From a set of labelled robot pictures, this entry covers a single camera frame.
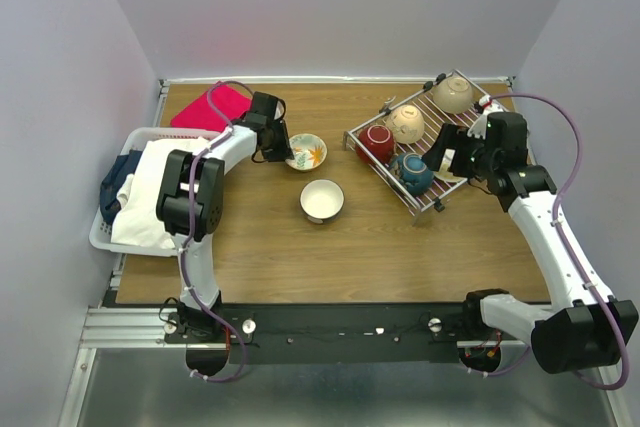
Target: ceramic bowl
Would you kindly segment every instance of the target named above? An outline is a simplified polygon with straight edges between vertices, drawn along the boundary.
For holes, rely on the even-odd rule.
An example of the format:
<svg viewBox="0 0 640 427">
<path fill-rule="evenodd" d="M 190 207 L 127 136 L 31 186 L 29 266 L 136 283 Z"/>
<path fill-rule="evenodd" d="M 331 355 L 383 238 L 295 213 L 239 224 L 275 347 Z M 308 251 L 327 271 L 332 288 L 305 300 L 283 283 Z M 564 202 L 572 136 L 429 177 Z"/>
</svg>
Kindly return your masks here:
<svg viewBox="0 0 640 427">
<path fill-rule="evenodd" d="M 309 182 L 300 194 L 300 206 L 307 219 L 314 224 L 324 224 L 335 219 L 343 205 L 344 192 L 331 180 Z"/>
<path fill-rule="evenodd" d="M 396 143 L 393 140 L 393 134 L 384 125 L 370 125 L 366 129 L 363 129 L 358 134 L 358 140 L 383 164 L 386 165 L 391 161 L 391 157 L 393 157 L 395 152 Z M 373 163 L 359 145 L 356 145 L 356 153 L 363 162 L 367 164 Z"/>
<path fill-rule="evenodd" d="M 433 101 L 447 114 L 461 114 L 473 107 L 473 88 L 462 77 L 447 77 L 433 88 Z"/>
<path fill-rule="evenodd" d="M 408 153 L 394 157 L 389 171 L 413 196 L 424 194 L 433 182 L 433 172 L 418 154 Z"/>
<path fill-rule="evenodd" d="M 424 118 L 422 112 L 410 104 L 394 109 L 386 121 L 387 128 L 400 144 L 413 144 L 424 134 Z"/>
<path fill-rule="evenodd" d="M 293 159 L 287 159 L 287 165 L 300 172 L 317 168 L 327 158 L 327 145 L 313 134 L 298 134 L 289 139 Z"/>
<path fill-rule="evenodd" d="M 457 184 L 463 180 L 467 180 L 464 177 L 456 177 L 451 172 L 449 172 L 449 167 L 451 167 L 451 161 L 453 160 L 453 154 L 455 151 L 453 149 L 447 149 L 444 152 L 444 157 L 442 158 L 442 164 L 440 164 L 440 170 L 438 172 L 434 172 L 436 179 L 442 180 L 444 182 L 449 182 L 452 184 Z"/>
</svg>

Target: white wall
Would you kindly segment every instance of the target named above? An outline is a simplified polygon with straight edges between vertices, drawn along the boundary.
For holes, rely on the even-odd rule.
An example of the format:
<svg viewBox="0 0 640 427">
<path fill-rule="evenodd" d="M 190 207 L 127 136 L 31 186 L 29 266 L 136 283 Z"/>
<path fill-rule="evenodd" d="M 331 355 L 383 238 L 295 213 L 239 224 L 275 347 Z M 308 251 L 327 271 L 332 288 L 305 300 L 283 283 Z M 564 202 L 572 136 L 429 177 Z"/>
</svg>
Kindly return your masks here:
<svg viewBox="0 0 640 427">
<path fill-rule="evenodd" d="M 518 89 L 566 107 L 584 136 L 566 210 L 592 263 L 619 299 L 640 308 L 640 0 L 561 0 L 518 77 Z M 564 182 L 571 134 L 543 104 L 521 103 L 536 159 Z M 640 330 L 630 342 L 627 398 L 640 394 Z M 640 419 L 637 401 L 635 418 Z"/>
<path fill-rule="evenodd" d="M 158 75 L 511 75 L 558 0 L 119 0 Z"/>
<path fill-rule="evenodd" d="M 114 258 L 88 231 L 155 74 L 116 0 L 0 0 L 0 424 L 57 424 Z"/>
</svg>

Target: white plastic basket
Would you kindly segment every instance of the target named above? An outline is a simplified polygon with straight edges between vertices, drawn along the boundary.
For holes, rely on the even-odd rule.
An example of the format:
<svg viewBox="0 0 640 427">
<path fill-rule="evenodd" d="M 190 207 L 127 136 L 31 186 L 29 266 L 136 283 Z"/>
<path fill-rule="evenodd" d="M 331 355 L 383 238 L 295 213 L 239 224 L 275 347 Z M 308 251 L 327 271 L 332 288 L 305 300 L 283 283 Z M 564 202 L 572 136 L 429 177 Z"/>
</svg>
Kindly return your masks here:
<svg viewBox="0 0 640 427">
<path fill-rule="evenodd" d="M 211 132 L 209 130 L 200 129 L 171 129 L 162 127 L 143 127 L 141 129 L 134 130 L 127 138 L 127 141 L 120 152 L 121 155 L 128 154 L 131 149 L 144 150 L 147 142 L 150 140 L 158 139 L 196 139 L 198 137 L 204 137 L 205 139 L 213 140 L 218 135 L 218 132 Z M 154 255 L 159 257 L 171 257 L 176 255 L 175 249 L 160 249 L 153 247 L 137 247 L 135 245 L 115 244 L 111 242 L 111 226 L 106 224 L 102 219 L 100 213 L 100 207 L 98 206 L 98 212 L 95 219 L 93 219 L 93 225 L 91 226 L 91 232 L 89 232 L 89 242 L 96 249 L 110 250 L 111 252 L 118 252 L 121 254 L 138 254 L 138 255 Z"/>
</svg>

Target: bowl with leaf pattern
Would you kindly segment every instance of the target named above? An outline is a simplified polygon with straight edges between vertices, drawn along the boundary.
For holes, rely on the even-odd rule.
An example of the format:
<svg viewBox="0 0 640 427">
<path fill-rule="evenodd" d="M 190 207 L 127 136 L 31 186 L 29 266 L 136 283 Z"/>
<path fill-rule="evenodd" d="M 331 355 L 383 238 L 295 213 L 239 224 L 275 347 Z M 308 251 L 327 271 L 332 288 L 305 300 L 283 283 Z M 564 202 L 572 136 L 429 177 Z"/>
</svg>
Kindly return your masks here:
<svg viewBox="0 0 640 427">
<path fill-rule="evenodd" d="M 300 172 L 317 168 L 327 158 L 327 145 L 314 134 L 297 134 L 289 139 L 293 159 L 287 159 L 287 165 Z"/>
</svg>

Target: red cup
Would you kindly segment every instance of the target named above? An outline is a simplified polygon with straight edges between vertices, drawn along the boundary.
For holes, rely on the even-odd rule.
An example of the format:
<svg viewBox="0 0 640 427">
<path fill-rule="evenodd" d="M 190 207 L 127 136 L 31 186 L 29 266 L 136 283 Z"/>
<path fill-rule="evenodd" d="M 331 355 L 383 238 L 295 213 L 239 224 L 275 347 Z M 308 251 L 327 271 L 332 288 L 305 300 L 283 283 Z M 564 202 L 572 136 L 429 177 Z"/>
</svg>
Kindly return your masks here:
<svg viewBox="0 0 640 427">
<path fill-rule="evenodd" d="M 370 125 L 358 134 L 358 140 L 376 159 L 383 164 L 388 164 L 393 157 L 396 143 L 393 140 L 393 134 L 384 125 Z M 356 153 L 360 159 L 372 164 L 373 161 L 363 152 L 359 145 L 356 145 Z"/>
</svg>

